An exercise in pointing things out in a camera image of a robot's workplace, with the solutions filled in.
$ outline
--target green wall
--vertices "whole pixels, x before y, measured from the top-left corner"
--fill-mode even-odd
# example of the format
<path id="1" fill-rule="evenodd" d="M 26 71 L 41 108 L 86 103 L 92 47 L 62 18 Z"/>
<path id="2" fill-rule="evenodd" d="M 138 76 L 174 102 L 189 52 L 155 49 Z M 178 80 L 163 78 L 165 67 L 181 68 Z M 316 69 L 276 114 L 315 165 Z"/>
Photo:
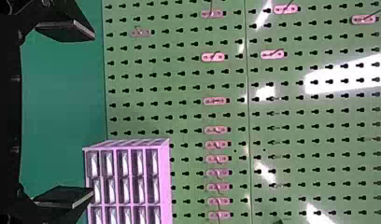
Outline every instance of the green wall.
<path id="1" fill-rule="evenodd" d="M 30 197 L 84 186 L 82 147 L 106 139 L 101 2 L 77 2 L 95 41 L 64 44 L 33 31 L 21 47 L 21 182 Z"/>

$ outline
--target green pegboard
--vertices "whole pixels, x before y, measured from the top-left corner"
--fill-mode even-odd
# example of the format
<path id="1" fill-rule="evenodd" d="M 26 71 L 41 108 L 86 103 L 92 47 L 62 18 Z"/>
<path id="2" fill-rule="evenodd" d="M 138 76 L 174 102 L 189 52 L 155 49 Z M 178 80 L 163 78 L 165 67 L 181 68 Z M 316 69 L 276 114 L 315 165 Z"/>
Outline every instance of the green pegboard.
<path id="1" fill-rule="evenodd" d="M 381 14 L 349 22 L 381 1 L 276 4 L 247 1 L 254 223 L 381 223 Z"/>
<path id="2" fill-rule="evenodd" d="M 381 13 L 353 25 L 381 1 L 213 2 L 225 11 L 202 19 L 209 1 L 105 0 L 106 100 L 109 138 L 172 139 L 175 223 L 211 222 L 218 208 L 205 177 L 228 167 L 222 192 L 230 221 L 248 223 L 381 223 Z M 130 37 L 136 29 L 151 37 Z M 283 49 L 282 60 L 261 52 Z M 205 52 L 227 55 L 203 63 Z M 230 103 L 203 105 L 205 97 Z M 203 134 L 206 126 L 231 131 Z M 208 140 L 228 140 L 209 151 Z M 225 165 L 203 162 L 226 154 Z"/>

